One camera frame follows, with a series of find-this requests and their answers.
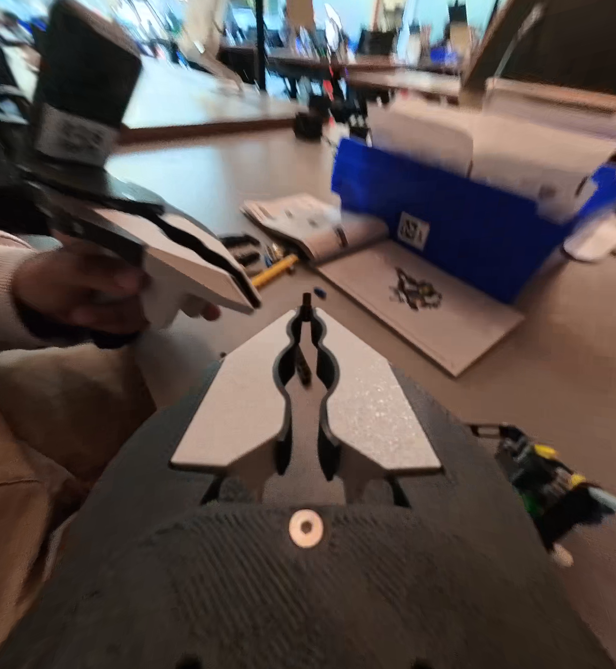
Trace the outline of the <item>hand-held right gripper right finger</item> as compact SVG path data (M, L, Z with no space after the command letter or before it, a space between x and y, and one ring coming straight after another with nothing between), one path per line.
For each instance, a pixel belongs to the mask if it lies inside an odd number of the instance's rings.
M311 319L320 405L318 452L347 503L371 481L440 472L442 463L389 361L321 308Z

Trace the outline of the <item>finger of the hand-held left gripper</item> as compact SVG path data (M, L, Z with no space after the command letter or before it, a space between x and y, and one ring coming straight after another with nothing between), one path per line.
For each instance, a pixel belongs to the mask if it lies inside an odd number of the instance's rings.
M223 244L210 234L196 234L168 225L170 231L186 233L197 250L170 239L156 223L130 213L95 208L104 229L126 233L141 247L140 264L149 276L141 295L146 315L198 314L203 303L251 314L262 305L260 295L245 270Z
M194 221L174 212L159 215L168 237L159 256L191 281L201 285L247 285L248 277L220 240Z

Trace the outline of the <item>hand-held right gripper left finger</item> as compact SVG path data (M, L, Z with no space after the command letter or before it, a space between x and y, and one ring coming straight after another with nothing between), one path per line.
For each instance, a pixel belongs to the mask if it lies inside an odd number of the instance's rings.
M288 382L296 374L298 309L228 354L177 449L173 469L233 477L260 501L292 454Z

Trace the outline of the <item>lego instruction booklet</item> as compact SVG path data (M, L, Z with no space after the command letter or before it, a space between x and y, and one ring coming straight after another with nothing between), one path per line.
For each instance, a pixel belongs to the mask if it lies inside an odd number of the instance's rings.
M295 247L316 265L389 237L383 220L329 205L305 193L268 201L245 200L242 213L268 236Z

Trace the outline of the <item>partly built lego model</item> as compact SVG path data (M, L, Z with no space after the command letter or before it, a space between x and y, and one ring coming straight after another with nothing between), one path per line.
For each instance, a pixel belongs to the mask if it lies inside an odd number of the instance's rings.
M520 497L554 562L573 564L562 539L582 525L616 516L616 496L564 464L557 450L508 423L471 423L478 439L496 442L495 459Z

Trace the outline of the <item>person's left hand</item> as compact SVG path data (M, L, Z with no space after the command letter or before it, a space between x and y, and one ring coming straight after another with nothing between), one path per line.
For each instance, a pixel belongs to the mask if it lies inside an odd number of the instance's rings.
M37 339L116 348L148 326L140 298L145 283L142 270L119 258L62 247L23 261L11 294Z

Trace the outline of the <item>yellow pencil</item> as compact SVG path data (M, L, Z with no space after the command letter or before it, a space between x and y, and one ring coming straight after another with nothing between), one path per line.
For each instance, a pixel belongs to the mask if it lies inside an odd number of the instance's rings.
M300 258L297 255L289 254L254 276L250 280L251 284L257 290L261 290L263 287L292 270L299 261Z

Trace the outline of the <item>white printed cardboard sheet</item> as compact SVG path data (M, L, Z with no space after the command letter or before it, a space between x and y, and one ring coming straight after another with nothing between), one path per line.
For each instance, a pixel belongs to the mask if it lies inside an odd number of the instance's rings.
M317 270L452 377L524 319L390 240L321 263Z

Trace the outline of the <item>black pole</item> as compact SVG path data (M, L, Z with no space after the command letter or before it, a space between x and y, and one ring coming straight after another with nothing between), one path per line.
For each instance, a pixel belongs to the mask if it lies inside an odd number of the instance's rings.
M264 1L256 0L255 19L256 19L256 81L258 89L262 93L267 93L266 86L266 26L264 23Z

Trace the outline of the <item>blue plastic bin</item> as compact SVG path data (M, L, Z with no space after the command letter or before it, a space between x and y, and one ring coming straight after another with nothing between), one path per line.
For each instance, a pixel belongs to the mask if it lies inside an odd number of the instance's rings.
M512 304L566 239L616 210L616 168L589 178L596 190L567 222L530 199L388 153L340 141L331 190L345 210L377 217L391 237L444 272Z

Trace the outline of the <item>person's legs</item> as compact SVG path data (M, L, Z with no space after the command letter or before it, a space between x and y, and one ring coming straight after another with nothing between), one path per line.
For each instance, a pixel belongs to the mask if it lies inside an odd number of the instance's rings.
M90 490L154 411L129 347L0 353L0 647Z

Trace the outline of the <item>long wooden table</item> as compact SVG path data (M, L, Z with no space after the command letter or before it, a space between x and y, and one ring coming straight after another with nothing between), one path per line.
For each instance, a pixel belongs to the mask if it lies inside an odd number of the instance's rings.
M386 56L329 60L323 57L271 54L266 69L291 81L307 78L317 81L345 81L349 88L406 90L430 98L458 102L461 79L454 73L439 73L403 66Z

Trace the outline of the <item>white plastic object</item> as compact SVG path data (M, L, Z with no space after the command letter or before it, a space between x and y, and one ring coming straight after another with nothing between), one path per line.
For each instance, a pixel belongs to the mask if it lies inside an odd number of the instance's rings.
M601 262L616 250L616 215L587 223L563 242L563 253L580 263Z

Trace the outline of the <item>white papers in bin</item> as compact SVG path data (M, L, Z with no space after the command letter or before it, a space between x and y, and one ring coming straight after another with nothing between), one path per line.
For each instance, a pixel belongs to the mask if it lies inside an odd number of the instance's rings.
M582 185L616 154L616 140L409 98L369 105L367 123L372 146L526 197L555 222L578 212Z

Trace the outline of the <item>wooden beam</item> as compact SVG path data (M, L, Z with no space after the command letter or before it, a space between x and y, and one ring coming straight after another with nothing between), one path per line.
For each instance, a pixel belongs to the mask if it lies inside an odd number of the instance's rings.
M463 91L482 92L499 76L521 43L535 43L554 1L506 1L497 6L475 54L461 75Z

